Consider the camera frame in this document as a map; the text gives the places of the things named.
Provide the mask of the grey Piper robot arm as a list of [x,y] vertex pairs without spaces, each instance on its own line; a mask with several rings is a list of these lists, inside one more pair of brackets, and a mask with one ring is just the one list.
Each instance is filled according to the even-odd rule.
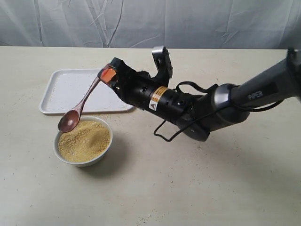
[[154,48],[152,56],[158,71],[154,77],[114,58],[98,78],[123,102],[176,125],[179,133],[196,141],[206,141],[212,131],[245,121],[251,112],[266,111],[301,96],[301,53],[293,48],[285,59],[242,85],[214,84],[204,89],[187,81],[198,95],[168,87],[173,68],[165,47]]

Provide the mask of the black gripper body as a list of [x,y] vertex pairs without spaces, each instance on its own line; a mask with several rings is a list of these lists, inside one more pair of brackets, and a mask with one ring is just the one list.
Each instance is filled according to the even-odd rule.
[[192,95],[180,94],[145,74],[146,72],[136,72],[129,77],[117,74],[115,93],[129,105],[146,110],[168,122],[176,122],[191,107]]

